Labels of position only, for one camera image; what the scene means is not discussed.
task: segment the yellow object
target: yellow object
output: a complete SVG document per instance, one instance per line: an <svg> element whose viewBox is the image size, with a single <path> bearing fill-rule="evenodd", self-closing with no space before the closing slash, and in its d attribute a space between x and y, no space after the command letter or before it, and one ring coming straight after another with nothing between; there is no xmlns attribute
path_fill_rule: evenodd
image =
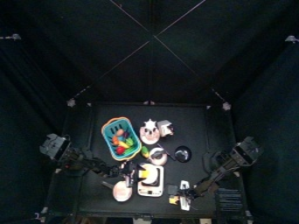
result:
<svg viewBox="0 0 299 224"><path fill-rule="evenodd" d="M172 196L170 198L170 203L174 205L179 205L180 197L179 196Z"/></svg>
<svg viewBox="0 0 299 224"><path fill-rule="evenodd" d="M122 141L118 142L118 146L123 146L126 149L130 148L130 146Z"/></svg>
<svg viewBox="0 0 299 224"><path fill-rule="evenodd" d="M142 155L144 158L150 158L150 151L146 146L142 147Z"/></svg>
<svg viewBox="0 0 299 224"><path fill-rule="evenodd" d="M150 171L139 171L139 178L146 179L148 177Z"/></svg>

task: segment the black mat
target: black mat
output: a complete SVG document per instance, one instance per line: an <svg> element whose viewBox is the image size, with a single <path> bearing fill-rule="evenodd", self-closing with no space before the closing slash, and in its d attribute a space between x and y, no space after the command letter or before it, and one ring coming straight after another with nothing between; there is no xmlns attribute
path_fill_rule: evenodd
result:
<svg viewBox="0 0 299 224"><path fill-rule="evenodd" d="M158 143L171 154L174 154L178 146L188 146L192 158L186 164L168 158L164 165L164 188L170 184L179 185L182 180L190 181L191 186L198 183L208 176L203 170L203 154L206 152L231 149L235 144L230 113L224 112L222 108L94 104L92 108L84 108L83 110L91 117L82 115L79 109L72 110L64 134L71 133L71 138L80 138L82 140L78 139L74 146L76 147L76 143L79 147L84 145L90 146L94 155L102 158L110 165L122 164L122 162L111 157L100 132L102 126L111 118L127 117L138 135L140 127L144 126L144 122L150 118L158 122L168 120L172 123L174 136L160 138ZM156 144L147 146L148 149L152 149L156 147ZM143 163L146 159L140 155L136 155L135 161ZM146 218L199 218L215 217L216 215L215 199L211 194L207 194L203 198L198 198L191 203L191 211L187 212L179 206L168 203L166 189L162 197L152 198L140 196L136 192L136 185L134 185L134 194L130 200L116 202L112 191L100 184L103 180L115 184L122 178L102 178L92 171L83 177L79 206L76 208L78 214Z"/></svg>

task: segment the plastic toy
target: plastic toy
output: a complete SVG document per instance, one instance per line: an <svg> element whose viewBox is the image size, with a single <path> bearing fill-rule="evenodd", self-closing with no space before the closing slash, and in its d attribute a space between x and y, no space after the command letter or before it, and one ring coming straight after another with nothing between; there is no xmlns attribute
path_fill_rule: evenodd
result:
<svg viewBox="0 0 299 224"><path fill-rule="evenodd" d="M144 122L144 127L140 128L140 139L146 144L155 144L159 141L160 132L155 123L150 119L148 122Z"/></svg>

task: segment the white plate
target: white plate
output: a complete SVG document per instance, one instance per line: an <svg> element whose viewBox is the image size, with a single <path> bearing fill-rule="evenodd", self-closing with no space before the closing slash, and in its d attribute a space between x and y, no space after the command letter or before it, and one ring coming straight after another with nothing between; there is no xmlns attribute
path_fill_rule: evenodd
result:
<svg viewBox="0 0 299 224"><path fill-rule="evenodd" d="M126 181L119 181L114 187L116 201L127 201L132 195L132 187L127 187Z"/></svg>

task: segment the toy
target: toy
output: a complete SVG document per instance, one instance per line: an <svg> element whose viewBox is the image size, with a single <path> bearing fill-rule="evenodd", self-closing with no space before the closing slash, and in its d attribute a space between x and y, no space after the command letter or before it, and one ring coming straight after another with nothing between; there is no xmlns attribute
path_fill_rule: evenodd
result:
<svg viewBox="0 0 299 224"><path fill-rule="evenodd" d="M146 148L146 146L142 147L142 155L144 158L150 157L150 152L148 152L148 149Z"/></svg>
<svg viewBox="0 0 299 224"><path fill-rule="evenodd" d="M174 125L168 121L160 121L156 123L160 136L166 137L167 135L174 134Z"/></svg>
<svg viewBox="0 0 299 224"><path fill-rule="evenodd" d="M144 122L144 127L140 128L140 139L146 144L155 144L160 138L159 129L155 127L155 123L151 119Z"/></svg>

